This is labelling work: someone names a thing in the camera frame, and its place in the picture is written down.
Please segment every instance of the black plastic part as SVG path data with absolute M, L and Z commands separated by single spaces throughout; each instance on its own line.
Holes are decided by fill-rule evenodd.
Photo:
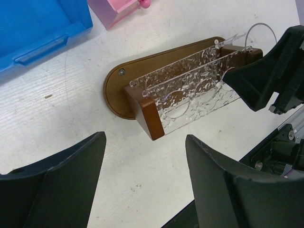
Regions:
M 200 228 L 195 202 L 188 204 L 162 228 Z
M 186 153 L 200 227 L 304 227 L 304 179 L 257 171 L 192 135 Z
M 291 27 L 265 57 L 227 72 L 223 81 L 255 112 L 278 92 L 270 110 L 275 114 L 286 113 L 304 103 L 303 42 L 304 26 Z
M 85 228 L 105 153 L 104 132 L 0 175 L 1 228 Z
M 274 153 L 273 147 L 277 142 L 290 142 L 292 144 L 292 147 L 295 146 L 295 139 L 293 138 L 292 140 L 290 140 L 288 138 L 289 133 L 293 130 L 294 129 L 291 124 L 286 124 L 280 130 L 274 130 L 269 136 L 267 136 L 262 142 L 260 142 L 255 148 L 253 148 L 244 158 L 242 158 L 240 162 L 252 168 L 255 168 L 257 162 L 263 162 L 269 157 L 271 157 L 272 159 L 279 159 L 276 160 L 277 162 L 292 163 L 290 158 L 286 158 L 287 154 L 285 157 L 281 155 L 280 158 L 280 154 Z M 270 170 L 266 170 L 268 168 L 269 166 L 263 166 L 262 171 L 268 171 L 272 173 Z

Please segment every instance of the pink knob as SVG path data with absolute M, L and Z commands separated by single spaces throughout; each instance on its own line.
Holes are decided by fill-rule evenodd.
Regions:
M 151 0 L 140 0 L 141 7 L 146 9 L 151 6 Z

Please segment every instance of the bolt head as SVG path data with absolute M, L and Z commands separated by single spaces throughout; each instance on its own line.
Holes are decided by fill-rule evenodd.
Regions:
M 125 75 L 125 69 L 119 69 L 118 70 L 118 74 L 120 75 L 120 76 L 124 76 Z

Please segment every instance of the circular hole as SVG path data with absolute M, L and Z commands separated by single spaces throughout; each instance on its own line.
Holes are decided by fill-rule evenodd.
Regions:
M 204 79 L 197 84 L 195 89 L 195 97 L 198 102 L 206 103 L 214 98 L 216 92 L 216 82 L 212 79 Z
M 188 94 L 183 91 L 173 91 L 165 98 L 163 111 L 169 118 L 178 118 L 184 115 L 189 108 Z
M 223 80 L 223 78 L 225 77 L 225 75 L 226 75 L 227 73 L 232 72 L 232 71 L 235 71 L 235 70 L 237 70 L 237 69 L 238 69 L 238 68 L 236 68 L 236 67 L 231 67 L 231 68 L 229 68 L 228 70 L 226 70 L 226 71 L 223 73 L 223 76 L 222 76 L 221 80 Z

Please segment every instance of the wooden stand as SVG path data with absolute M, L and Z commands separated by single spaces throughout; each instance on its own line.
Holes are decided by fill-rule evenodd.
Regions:
M 224 41 L 223 38 L 214 37 L 115 67 L 104 83 L 104 98 L 108 107 L 121 118 L 136 119 L 152 140 L 164 136 L 165 132 L 154 100 L 150 97 L 143 97 L 143 89 L 139 86 L 130 87 L 130 81 L 211 47 L 216 40 Z M 220 56 L 241 49 L 243 47 L 225 45 L 220 49 Z M 263 52 L 260 49 L 254 49 L 249 54 L 236 55 L 233 61 L 242 61 L 244 65 L 247 65 L 262 57 Z

